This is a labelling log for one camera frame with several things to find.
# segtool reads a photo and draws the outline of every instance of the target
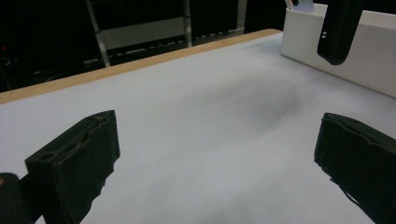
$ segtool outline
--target black wall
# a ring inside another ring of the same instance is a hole
[[[315,3],[329,4],[331,0],[314,0]],[[396,14],[396,3],[393,0],[365,0],[364,9],[369,11]]]
[[[247,0],[245,34],[264,29],[283,30],[285,0]]]
[[[181,17],[183,0],[92,0],[101,30]]]
[[[238,0],[190,0],[192,36],[236,29]]]
[[[0,42],[18,60],[20,86],[35,84],[36,71],[80,73],[99,52],[82,0],[2,0],[0,8]]]

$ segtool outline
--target white table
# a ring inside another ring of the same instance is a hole
[[[281,56],[281,38],[6,99],[0,171],[23,177],[28,156],[114,109],[121,156],[82,223],[372,223],[314,149],[325,112],[396,137],[396,100]]]

